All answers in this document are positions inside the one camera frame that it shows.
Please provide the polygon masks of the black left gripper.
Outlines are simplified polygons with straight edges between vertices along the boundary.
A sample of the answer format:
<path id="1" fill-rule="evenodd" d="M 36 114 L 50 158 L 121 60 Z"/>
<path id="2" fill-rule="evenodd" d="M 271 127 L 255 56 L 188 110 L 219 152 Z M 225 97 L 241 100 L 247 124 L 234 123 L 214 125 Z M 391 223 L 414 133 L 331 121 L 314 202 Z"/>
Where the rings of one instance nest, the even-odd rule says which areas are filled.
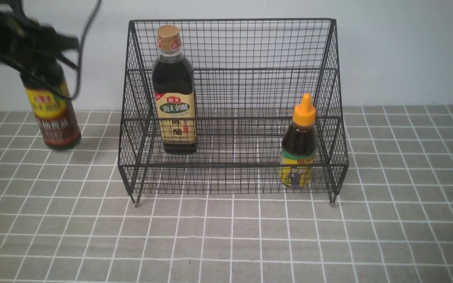
<path id="1" fill-rule="evenodd" d="M 81 64 L 64 56 L 65 51 L 81 52 L 77 36 L 57 32 L 25 15 L 21 0 L 0 0 L 0 63 L 24 75 L 43 77 L 55 63 L 63 63 L 77 76 Z"/>

